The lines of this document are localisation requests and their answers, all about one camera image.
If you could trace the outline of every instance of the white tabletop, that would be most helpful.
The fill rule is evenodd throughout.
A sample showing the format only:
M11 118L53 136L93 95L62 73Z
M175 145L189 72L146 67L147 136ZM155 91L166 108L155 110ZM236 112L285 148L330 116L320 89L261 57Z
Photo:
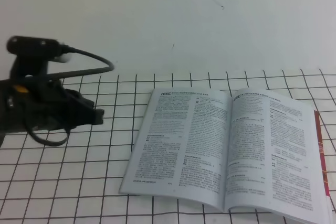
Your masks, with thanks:
M335 63L336 0L0 0L10 36L54 38L125 72L298 69ZM76 56L53 71L91 68Z
M187 200L118 194L150 92L172 86L211 87L228 94L245 87L265 88L319 110L330 194L336 201L335 72L112 72L66 79L64 86L79 90L105 109L104 124L76 128L60 147L40 145L26 134L6 136L0 149L1 224L295 223L260 209L223 214ZM53 140L64 137L55 132L41 134Z

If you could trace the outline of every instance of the black grid line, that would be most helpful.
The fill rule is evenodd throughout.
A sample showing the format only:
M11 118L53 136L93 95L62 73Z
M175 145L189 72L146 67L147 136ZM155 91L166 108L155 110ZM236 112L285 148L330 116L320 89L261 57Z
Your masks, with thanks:
M327 89L328 89L328 92L329 92L329 94L330 94L330 97L332 98L332 101L333 101L334 104L336 105L336 102L335 102L335 100L334 100L334 97L332 96L332 94L331 94L331 92L330 92L330 89L329 89L329 87L328 87L327 81L325 80L324 74L322 73L322 70L321 70L321 69L319 69L319 70L320 70L320 72L321 72L321 75L322 75L322 78L323 78L323 80L324 80L324 83L326 84L325 86L326 86ZM327 129L327 127L326 127L327 124L324 124L324 123L323 123L323 125L324 125L324 128L325 128L325 131L326 131L327 134L328 134L329 139L331 140L330 134L329 134L328 129ZM336 152L336 146L334 145L333 141L330 141L330 142L331 142L332 147L334 148L334 151Z
M101 80L101 76L99 77L98 89L97 89L97 97L96 97L96 102L94 103L95 105L97 104L97 101L98 101L98 94L99 94L99 88L100 88L100 80ZM92 128L93 128L93 125L91 125L91 129L90 129L90 133L89 133L89 141L88 141L88 145L86 147L85 161L84 161L84 166L83 166L83 171L82 171L82 177L81 177L80 184L79 184L78 199L77 199L77 204L76 204L75 216L73 217L74 218L73 219L74 222L76 221L76 218L77 218L77 211L78 211L78 205L79 205L79 200L80 200L80 193L81 193L82 184L83 184L83 177L84 177L86 163L87 163L87 158L88 158L89 146L90 146L91 135L92 135Z
M230 89L230 95L231 95L231 97L232 97L232 92L231 92L231 88L230 88L230 82L229 82L229 74L226 72L226 77L227 77L227 85L229 86L229 89ZM230 215L230 221L231 221L231 224L233 224L232 223L232 216L231 216L231 211L229 210L229 215Z
M115 99L114 99L114 103L117 103L117 94L118 94L118 86L119 86L119 75L117 77L117 88L116 88L116 95L115 95ZM115 115L115 108L113 108L113 118ZM107 196L105 194L105 189L106 189L106 181L107 181L107 177L108 177L108 170L109 170L109 160L110 160L110 153L111 153L111 148L112 148L112 135L113 135L113 125L114 125L114 120L112 121L112 127L111 127L111 135L110 135L110 146L109 146L109 152L108 152L108 160L107 160L107 164L106 164L106 173L105 173L105 180L104 180L104 188L103 188L103 195L102 195L102 200L101 200L101 210L100 210L100 218L99 218L99 224L101 224L101 219L102 219L102 215L103 215L103 209L104 209L104 200L105 200L105 196Z
M174 87L174 76L172 73L172 87ZM180 206L178 205L179 199L176 199L176 204L177 204L177 224L180 224Z
M232 97L232 92L231 92L230 82L229 82L229 74L227 72L226 72L226 77L227 77L227 85L229 86L230 95Z
M153 88L155 89L155 74L153 76ZM154 196L152 196L152 224L154 224Z
M305 76L320 76L321 74L306 74ZM300 77L301 74L292 74L292 75L286 75L286 77ZM336 74L324 74L324 76L336 76ZM279 78L283 76L268 76L268 78ZM257 77L249 77L249 79L261 79L263 78L262 75ZM214 78L212 80L227 80L228 78ZM230 80L239 80L239 79L245 79L245 77L232 77ZM206 81L207 79L197 79L196 81ZM157 82L169 82L170 80L157 80ZM189 81L188 79L176 79L174 81ZM101 81L100 83L116 83L117 81ZM129 83L134 81L119 81L119 83ZM96 82L84 82L83 84L97 84ZM79 83L65 83L65 85L79 85Z
M246 84L247 84L247 87L249 88L250 85L248 84L247 74L246 74L246 71L244 71L244 72L245 72ZM257 212L257 209L255 209L255 213L256 213L256 217L257 217L258 224L259 224L259 218L258 218L258 212Z
M176 214L176 211L170 211L170 212L161 212L158 214L154 214L154 216L159 215L168 215L168 214ZM198 215L202 216L203 214L201 212L179 212L182 215ZM253 212L231 212L231 215L250 215ZM270 212L258 212L259 214L269 214ZM205 215L229 215L227 212L206 212ZM128 214L127 216L152 216L152 214ZM99 218L100 215L87 215L87 216L77 216L77 219L83 219L83 218ZM126 217L126 215L103 215L103 217ZM73 216L62 216L62 217L51 217L50 219L73 219ZM0 220L22 220L22 218L0 218ZM27 217L26 220L47 220L46 217Z
M265 81L266 81L266 86L267 86L267 89L269 90L269 86L268 86L268 82L267 82L267 78L266 78L266 73L265 73L264 70L263 70L263 72L264 72L264 77L265 77Z
M306 77L305 77L305 74L303 73L302 69L301 69L301 72L302 72L302 75L303 75L303 79L305 80L305 84L306 84L306 86L307 86L308 92L309 92L310 96L311 96L312 99L313 99L313 102L314 102L315 107L317 108L315 99L314 99L313 95L311 94L311 91L309 90L309 87L308 87L308 84L307 84L307 81L306 81ZM323 121L323 118L322 118L321 116L320 116L320 120L322 121L322 124L324 125L324 121ZM326 131L327 134L328 134L328 137L331 138L331 137L330 137L330 134L329 134L329 132L328 132L328 129L327 129L327 127L326 127L325 125L324 125L324 128L325 128L325 131ZM331 200L331 203L332 203L332 206L333 206L333 210L335 211L336 209L335 209L335 206L334 206L334 203L333 203L331 197L330 197L330 200Z
M40 157L40 160L39 160L38 165L37 165L37 169L36 169L36 173L35 173L35 177L34 177L33 185L32 185L32 187L31 187L31 189L30 189L30 193L29 193L29 197L28 197L28 202L27 202L27 205L26 205L26 210L25 210L25 213L24 213L23 218L22 218L22 224L23 224L23 222L25 221L25 218L26 218L26 214L27 214L28 206L29 206L29 203L30 203L30 200L31 200L31 197L32 197L33 188L34 188L34 185L35 185L36 177L37 177L37 174L38 174L38 170L39 170L39 168L40 168L40 165L41 165L41 160L42 160L42 156L43 156L43 153L44 153L45 149L46 149L46 145L43 146L43 150L42 150L42 153L41 153L41 157Z
M25 136L25 140L24 140L23 146L24 146L25 143L26 143L27 137L28 137L28 134L26 134L26 136ZM2 205L1 205L0 215L1 215L2 210L3 210L3 208L4 208L4 205L5 205L5 202L6 202L6 199L7 199L7 195L8 195L10 186L12 185L12 181L13 181L13 178L14 178L14 175L15 175L15 172L16 172L16 168L17 168L17 165L18 165L19 160L20 160L20 157L21 157L22 150L20 151L20 154L19 154L19 156L18 156L18 158L17 158L16 164L15 164L15 167L14 167L14 170L13 170L12 177L11 177L11 179L10 179L9 181L7 181L7 182L9 182L9 184L8 184L8 188L7 188L7 191L6 191L6 194L5 194L4 201L2 202Z
M116 162L117 161L121 161L121 162L128 161L128 159L115 159L114 160L113 158L112 158L113 160L110 160L110 152L112 150L111 148L113 148L114 146L129 146L131 150L133 149L133 146L134 146L133 145L133 141L134 141L134 137L135 137L134 133L136 131L138 131L138 129L134 128L135 127L135 122L134 121L135 121L135 119L138 120L138 119L143 118L143 116L138 116L138 115L135 116L135 106L136 105L147 105L147 103L144 103L144 102L137 102L136 101L136 97L137 97L137 95L141 95L141 94L145 94L145 95L146 94L151 94L151 92L139 92L139 91L137 91L137 83L142 83L142 82L152 83L153 86L155 87L155 86L158 86L158 85L156 85L156 83L159 83L159 82L171 82L172 87L173 87L175 81L176 82L187 81L187 82L190 82L190 87L192 87L193 85L197 86L196 84L197 84L198 81L207 81L208 82L208 87L211 88L212 87L211 81L213 81L213 80L214 81L215 80L223 80L223 81L227 81L227 83L228 83L228 89L224 89L223 91L229 91L230 94L231 94L231 96L232 96L233 91L237 90L238 87L235 86L233 82L231 82L232 85L230 85L230 81L231 80L246 80L247 86L248 87L249 86L253 87L252 85L249 85L249 84L251 84L251 83L249 83L250 79L256 79L256 80L262 80L262 79L264 79L265 82L266 82L267 89L269 89L269 90L279 90L279 91L281 91L281 90L287 90L290 95L292 95L291 92L294 92L294 91L295 92L300 92L300 90L304 90L304 89L312 90L312 92L313 92L313 90L317 89L317 88L327 88L328 92L330 94L330 98L321 98L321 97L320 98L314 98L312 96L312 93L310 93L311 94L311 98L304 98L304 99L297 99L297 100L301 100L301 101L313 101L314 103L317 100L320 100L320 101L330 101L330 100L332 100L333 103L336 105L336 101L335 101L334 97L332 97L332 93L331 93L331 88L336 88L336 86L329 86L329 85L327 85L327 80L325 78L325 76L336 76L336 74L323 74L323 72L321 70L320 70L320 72L321 72L321 74L304 74L303 71L302 71L302 74L298 74L298 75L285 75L285 72L283 71L282 72L282 76L277 75L277 76L270 76L270 77L268 77L266 75L265 71L263 71L263 72L260 72L260 76L257 76L257 77L255 77L255 76L254 77L248 77L247 72L245 71L244 72L245 73L245 77L239 77L239 78L229 78L228 72L226 72L226 78L211 78L210 77L210 73L208 72L207 73L207 78L203 78L203 79L196 78L195 80L193 80L193 74L192 73L189 73L189 78L180 78L179 80L174 80L173 74L171 74L171 80L156 80L156 77L155 77L155 74L154 74L154 79L152 81L151 80L148 80L148 81L147 80L146 81L139 81L138 80L139 77L136 75L135 76L135 80L132 80L132 81L119 81L119 76L118 76L117 80L116 81L112 81L112 82L102 81L101 77L100 77L98 82L86 82L86 83L84 83L82 81L82 79L83 79L82 78L80 83L69 83L69 85L71 85L71 84L77 84L77 85L79 84L79 85L81 85L81 84L91 84L91 83L95 83L97 85L100 85L101 83L116 83L117 84L117 89L116 89L115 93L111 92L111 93L106 93L106 94L100 94L99 93L99 87L98 87L98 92L97 93L86 93L85 94L85 95L96 95L97 96L96 97L96 102L98 101L99 97L103 97L104 95L115 95L115 97L112 97L112 99L114 100L114 104L112 104L112 101L111 101L110 104L103 105L101 103L101 105L96 105L97 108L98 107L114 106L114 108L110 109L110 115L104 117L104 119L112 119L111 129L110 130L98 130L98 131L93 131L92 127L91 127L90 131L76 131L76 129L75 129L75 130L73 130L71 132L72 135L73 134L77 134L77 133L89 133L90 134L88 145L85 145L85 146L80 146L80 145L68 146L68 143L66 143L66 145L63 145L63 146L48 147L48 148L45 147L45 146L43 146L43 145L41 145L41 146L33 146L33 147L29 147L29 146L25 147L25 143L26 143L26 139L27 139L26 133L13 133L13 134L10 134L10 135L25 135L25 139L23 141L24 143L23 143L23 145L22 145L21 148L15 148L15 146L13 146L11 148L2 149L2 150L19 150L18 152L20 152L20 154L18 156L18 159L17 159L16 163L13 162L12 164L0 164L0 167L1 166L6 166L6 165L8 165L8 166L9 165L11 165L11 166L15 165L15 168L14 168L14 171L13 171L11 179L10 180L1 181L1 182L8 182L9 185L7 187L7 193L4 196L4 198L3 199L0 198L0 200L3 200L2 207L0 209L0 214L3 211L3 207L4 207L4 204L5 204L5 201L7 200L7 194L8 194L8 191L10 189L10 186L11 186L10 184L11 184L11 182L14 182L14 181L15 182L33 182L33 185L32 185L31 190L30 190L30 196L28 198L24 198L24 197L23 198L10 198L10 200L28 200L27 205L25 207L25 213L27 213L27 210L29 210L29 212L30 212L30 208L28 209L28 206L29 206L29 201L31 199L52 199L52 204L51 204L51 208L50 208L49 217L41 217L41 218L40 217L30 218L30 217L26 217L26 216L24 216L24 218L1 218L0 217L0 220L7 220L7 219L8 220L22 220L22 222L23 222L25 219L26 220L46 219L46 220L48 220L48 223L49 223L50 219L72 218L72 219L76 220L76 219L79 219L79 218L82 219L82 218L89 218L89 217L91 217L91 218L99 218L100 219L100 223L101 223L101 220L102 220L103 217L119 217L119 216L121 216L121 217L126 217L126 223L127 223L128 222L128 216L149 216L149 217L151 216L151 220L152 220L152 224L153 224L154 223L154 216L166 215L166 214L177 214L177 223L180 223L180 215L200 215L200 216L203 216L203 222L205 223L205 220L206 220L205 216L206 215L209 215L209 214L212 214L212 215L222 215L223 213L217 213L217 212L215 212L215 213L211 213L211 212L206 213L204 211L204 205L202 205L202 210L199 210L196 213L180 212L180 206L178 205L179 204L179 200L178 199L176 200L177 211L173 211L173 212L163 212L163 213L155 214L154 213L155 198L152 197L152 205L151 205L152 209L151 209L151 213L148 213L148 214L135 214L135 215L134 214L129 214L129 212L128 212L129 200L128 200L127 201L127 213L125 215L124 214L122 214L122 215L104 215L103 214L103 205L104 205L105 197L123 197L123 198L127 197L127 198L129 198L129 196L136 196L136 195L114 195L114 194L111 194L111 193L105 193L105 190L106 190L106 187L107 187L107 179L108 178L118 178L118 179L122 178L122 176L107 176L108 175L108 173L107 173L108 166L109 166L109 164L111 164L110 162L112 162L112 161L113 162L114 161L116 161ZM307 87L296 87L295 83L294 84L291 83L291 88L288 86L288 83L287 83L287 78L288 77L303 77L303 78L305 78L307 76L323 77L324 82L325 82L326 85L323 86L323 87L309 87L308 88L307 83L306 83ZM280 88L272 88L272 87L270 87L269 83L268 83L268 80L271 80L273 78L284 78L285 83L286 83L286 87L285 88L284 87L280 87ZM118 85L120 83L134 83L135 84L135 91L134 92L119 93L118 92ZM120 94L134 95L134 103L130 102L129 104L116 104L117 103L117 96L120 95ZM126 106L132 106L133 107L133 116L120 116L120 115L116 116L115 110L116 109L122 110L123 108L126 108ZM332 113L332 112L336 112L336 110L325 109L324 111L319 111L319 113L321 114L322 118L323 118L323 113ZM114 119L130 119L130 118L132 118L132 128L129 127L129 129L123 129L123 130L114 130L113 129ZM321 126L323 126L325 128L325 130L327 132L327 135L329 137L329 139L327 137L325 137L327 139L324 139L324 140L330 140L332 142L333 147L334 147L334 143L333 143L332 140L336 140L336 138L331 138L331 135L329 134L329 132L327 130L327 126L335 126L335 125L336 124L332 124L332 123L325 124L325 122L321 120ZM110 132L111 133L111 135L110 135L110 143L108 144L108 143L104 142L104 143L98 144L98 145L91 145L90 142L92 142L92 141L90 141L90 139L91 139L92 132L96 132L96 133L99 133L99 132ZM131 132L131 134L132 134L132 138L130 139L131 143L120 143L119 142L119 143L113 143L112 144L112 135L113 134L117 134L117 133L119 134L121 132ZM52 134L60 134L60 133L59 132L46 132L46 133L41 132L40 134L47 134L47 136L51 136ZM65 161L66 150L70 149L70 148L76 148L76 147L85 147L86 148L86 157L85 157L85 160L84 161ZM88 155L88 148L90 148L90 147L106 147L106 148L108 147L109 148L109 152L108 152L107 159L102 159L102 160L87 160L87 158L88 158L88 156L87 156ZM64 152L62 153L63 154L62 162L42 162L41 161L41 158L43 157L43 154L44 154L45 150L49 150L51 148L63 148L64 149ZM61 167L60 167L59 176L58 176L57 179L37 179L36 175L37 175L38 170L39 170L39 168L37 168L34 179L13 180L14 179L14 175L15 175L15 171L16 171L16 167L19 164L19 159L20 159L22 151L23 150L34 150L34 149L42 149L40 161L38 163L28 163L27 162L27 163L22 163L22 164L25 164L25 165L37 165L37 166L39 166L40 164L60 164ZM325 156L336 156L336 154L328 154L328 155L325 155ZM107 163L107 168L106 168L105 176L94 177L94 178L93 177L92 178L91 177L83 178L83 173L85 172L85 165L87 163L94 163L94 162L106 162ZM61 173L63 164L68 164L68 163L82 163L82 164L84 163L84 167L83 167L83 171L82 171L82 177L81 178L72 178L71 180L81 181L80 184L82 184L82 182L84 180L86 180L86 179L104 179L104 187L103 187L103 193L102 193L102 195L98 194L98 195L90 195L90 196L81 196L80 194L81 194L81 190L82 189L80 188L78 196L56 197L57 186L58 186L59 181L69 180L69 178L60 178L60 173ZM330 171L328 171L328 173L336 173L336 170L330 170ZM39 197L32 197L32 191L33 191L33 188L34 188L34 183L37 182L37 181L56 181L56 188L55 188L55 191L54 191L54 196L53 197L43 197L43 198L42 197L41 198L39 198ZM51 214L52 214L54 200L55 199L68 199L68 198L69 199L71 199L71 198L77 199L76 212L75 212L76 214L75 214L75 216L52 217ZM91 215L76 216L77 215L77 210L78 210L79 199L81 199L81 198L102 198L100 214L96 215L96 216L91 216ZM232 215L237 215L237 214L250 214L250 213L253 213L253 212L228 212L228 213L224 213L223 215L229 214L230 215L230 221L232 223L233 220L232 220L231 214ZM257 222L259 223L258 214L263 214L265 212L258 212L255 209L255 213L256 213L256 216L257 216Z
M290 92L289 87L288 87L288 84L287 84L287 80L286 80L285 72L284 72L283 70L281 70L281 71L282 71L282 73L283 73L283 75L284 75L285 84L286 84L286 87L287 87L287 89L288 89L289 95L290 95L290 97L293 99L292 93Z
M136 99L137 99L137 85L136 85L136 81L137 81L138 75L135 75L135 88L134 88L134 105L133 105L133 116L135 116L135 104L136 104ZM134 143L134 118L133 118L133 122L132 122L132 145L131 145L131 153L133 151L133 143ZM130 202L130 195L127 194L127 205L126 205L126 224L128 223L128 210L129 210L129 202Z

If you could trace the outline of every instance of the black cable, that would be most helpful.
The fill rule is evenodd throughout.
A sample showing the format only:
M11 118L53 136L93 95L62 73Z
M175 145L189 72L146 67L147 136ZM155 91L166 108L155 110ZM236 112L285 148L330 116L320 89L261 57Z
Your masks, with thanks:
M108 67L104 68L94 68L94 69L86 69L86 70L77 70L77 71L70 71L70 72L61 72L61 73L48 73L39 76L29 76L22 79L8 79L8 80L1 80L0 81L0 88L12 86L15 84L28 84L32 82L40 82L40 81L48 81L48 80L55 80L55 79L62 79L62 78L70 78L70 77L77 77L77 76L89 76L91 74L99 74L112 71L114 69L114 65L111 61L104 59L98 55L94 55L90 52L86 52L83 50L79 50L73 47L69 47L67 45L62 46L62 52L64 54L69 52L74 52L80 55L85 55L87 57L93 58L95 60L99 60L108 65Z
M56 120L58 122L59 125L62 125L61 120L59 120L56 116L53 116L53 118L54 118L54 120ZM37 143L44 144L44 145L47 145L47 146L57 147L57 146L63 145L69 139L70 129L66 129L64 126L63 126L63 129L66 132L67 136L63 140L58 141L58 142L54 142L54 141L50 141L50 140L40 138L35 134L32 127L28 124L28 121L29 121L29 119L27 118L27 116L25 116L23 124L26 128L26 131L32 137L32 139L34 139Z

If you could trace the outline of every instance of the book page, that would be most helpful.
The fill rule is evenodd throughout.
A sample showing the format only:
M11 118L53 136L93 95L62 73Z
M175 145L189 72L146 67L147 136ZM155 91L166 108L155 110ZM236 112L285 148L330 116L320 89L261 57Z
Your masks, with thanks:
M225 209L254 206L327 223L314 110L267 90L233 97Z
M231 109L221 91L154 89L120 191L222 210Z

